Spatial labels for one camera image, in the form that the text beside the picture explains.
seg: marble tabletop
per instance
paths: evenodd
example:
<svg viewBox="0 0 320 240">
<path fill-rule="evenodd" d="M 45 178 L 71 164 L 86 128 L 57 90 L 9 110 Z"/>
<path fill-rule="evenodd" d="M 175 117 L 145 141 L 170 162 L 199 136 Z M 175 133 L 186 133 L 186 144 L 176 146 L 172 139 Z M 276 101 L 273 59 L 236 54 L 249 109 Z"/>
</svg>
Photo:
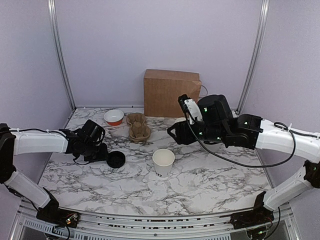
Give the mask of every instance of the marble tabletop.
<svg viewBox="0 0 320 240">
<path fill-rule="evenodd" d="M 256 195 L 271 187 L 263 169 L 241 167 L 205 152 L 198 143 L 178 145 L 167 134 L 174 118 L 148 117 L 151 136 L 146 143 L 129 140 L 129 127 L 104 121 L 107 108 L 78 108 L 67 128 L 80 128 L 88 119 L 106 130 L 110 151 L 121 151 L 125 165 L 113 169 L 105 162 L 76 165 L 70 154 L 53 153 L 40 180 L 61 207 L 74 210 L 145 216 L 201 215 L 249 208 Z M 143 112 L 124 108 L 125 113 Z M 167 148 L 175 154 L 170 175 L 156 175 L 152 154 Z M 224 146 L 216 152 L 249 165 L 260 161 L 252 150 Z"/>
</svg>

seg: orange bowl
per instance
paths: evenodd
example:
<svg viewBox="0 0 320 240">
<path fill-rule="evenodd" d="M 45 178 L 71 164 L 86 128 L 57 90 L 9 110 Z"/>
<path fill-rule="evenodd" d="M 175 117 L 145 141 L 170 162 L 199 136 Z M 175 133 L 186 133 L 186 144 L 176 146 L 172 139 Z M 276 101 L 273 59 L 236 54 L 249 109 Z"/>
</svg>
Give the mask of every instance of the orange bowl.
<svg viewBox="0 0 320 240">
<path fill-rule="evenodd" d="M 103 118 L 110 126 L 118 126 L 122 123 L 124 116 L 125 114 L 123 111 L 118 109 L 113 109 L 113 110 L 107 111 L 104 114 Z"/>
</svg>

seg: brown box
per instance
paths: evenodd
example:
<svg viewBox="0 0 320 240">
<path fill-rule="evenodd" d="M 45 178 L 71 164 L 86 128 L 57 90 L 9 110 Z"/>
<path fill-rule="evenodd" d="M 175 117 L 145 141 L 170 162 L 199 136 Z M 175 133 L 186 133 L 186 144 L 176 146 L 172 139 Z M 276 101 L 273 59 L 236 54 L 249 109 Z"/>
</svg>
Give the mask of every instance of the brown box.
<svg viewBox="0 0 320 240">
<path fill-rule="evenodd" d="M 144 74 L 144 115 L 183 117 L 178 97 L 187 94 L 198 102 L 200 90 L 199 73 L 147 69 Z"/>
</svg>

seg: robotic arm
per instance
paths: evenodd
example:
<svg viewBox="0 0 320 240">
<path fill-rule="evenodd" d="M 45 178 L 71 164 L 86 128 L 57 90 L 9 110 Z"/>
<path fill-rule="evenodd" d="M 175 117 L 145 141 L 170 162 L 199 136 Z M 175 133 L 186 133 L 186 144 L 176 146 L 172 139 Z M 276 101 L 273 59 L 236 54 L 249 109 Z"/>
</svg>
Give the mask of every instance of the robotic arm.
<svg viewBox="0 0 320 240">
<path fill-rule="evenodd" d="M 178 102 L 185 117 L 188 113 L 190 118 L 189 121 L 175 123 L 167 130 L 178 144 L 188 145 L 200 140 L 207 144 L 222 142 L 226 147 L 270 149 L 308 159 L 285 182 L 260 193 L 253 210 L 232 214 L 231 223 L 235 229 L 263 224 L 268 222 L 268 218 L 274 220 L 273 211 L 279 206 L 306 190 L 320 188 L 319 133 L 279 128 L 269 120 L 250 114 L 233 117 L 223 95 L 206 96 L 198 104 L 187 95 L 182 95 Z"/>
<path fill-rule="evenodd" d="M 38 186 L 13 165 L 13 157 L 52 152 L 73 154 L 74 160 L 81 155 L 88 162 L 103 161 L 108 157 L 107 145 L 102 143 L 105 134 L 105 130 L 91 120 L 75 131 L 15 129 L 0 123 L 0 184 L 10 192 L 29 199 L 38 209 L 38 219 L 75 228 L 79 214 L 60 209 L 58 201 L 48 190 Z"/>
</svg>

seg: white wall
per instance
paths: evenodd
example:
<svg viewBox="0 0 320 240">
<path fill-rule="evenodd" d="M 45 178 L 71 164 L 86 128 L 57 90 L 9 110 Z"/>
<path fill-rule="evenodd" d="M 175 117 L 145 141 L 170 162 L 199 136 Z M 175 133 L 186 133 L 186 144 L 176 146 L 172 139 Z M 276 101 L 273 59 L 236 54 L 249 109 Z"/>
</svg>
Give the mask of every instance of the white wall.
<svg viewBox="0 0 320 240">
<path fill-rule="evenodd" d="M 71 109 L 54 49 L 48 1 L 0 1 L 0 29 L 0 122 L 19 128 L 63 127 Z M 13 164 L 38 181 L 48 157 L 21 155 Z M 19 203 L 0 185 L 1 240 L 9 237 Z"/>
<path fill-rule="evenodd" d="M 320 132 L 320 2 L 271 0 L 261 55 L 243 113 L 293 128 Z M 287 155 L 262 151 L 267 164 Z M 292 176 L 304 159 L 268 171 L 275 185 Z M 290 202 L 303 240 L 320 236 L 320 190 Z"/>
<path fill-rule="evenodd" d="M 77 106 L 143 105 L 146 69 L 200 73 L 236 108 L 260 0 L 59 0 L 56 13 Z"/>
</svg>

